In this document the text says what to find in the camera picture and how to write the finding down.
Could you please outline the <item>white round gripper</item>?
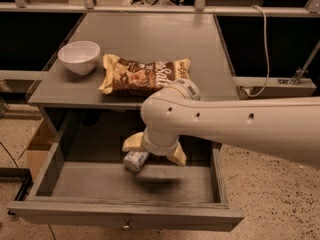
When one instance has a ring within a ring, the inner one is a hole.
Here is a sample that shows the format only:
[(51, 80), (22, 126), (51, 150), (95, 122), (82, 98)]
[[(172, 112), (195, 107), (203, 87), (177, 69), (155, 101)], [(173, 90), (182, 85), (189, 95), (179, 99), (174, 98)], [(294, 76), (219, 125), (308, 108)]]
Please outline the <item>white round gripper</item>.
[(186, 165), (186, 155), (175, 134), (146, 127), (143, 133), (138, 132), (128, 137), (122, 146), (123, 152), (142, 152), (144, 149), (157, 156), (167, 156), (169, 161), (179, 166)]

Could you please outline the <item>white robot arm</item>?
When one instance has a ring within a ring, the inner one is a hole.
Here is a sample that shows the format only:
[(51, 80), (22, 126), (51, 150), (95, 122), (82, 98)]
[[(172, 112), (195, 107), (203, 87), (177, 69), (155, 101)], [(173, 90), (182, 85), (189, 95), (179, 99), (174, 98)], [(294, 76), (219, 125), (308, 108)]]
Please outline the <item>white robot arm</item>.
[(183, 165), (186, 135), (320, 168), (319, 97), (202, 101), (191, 80), (179, 79), (142, 103), (141, 118), (146, 128), (124, 141), (124, 152)]

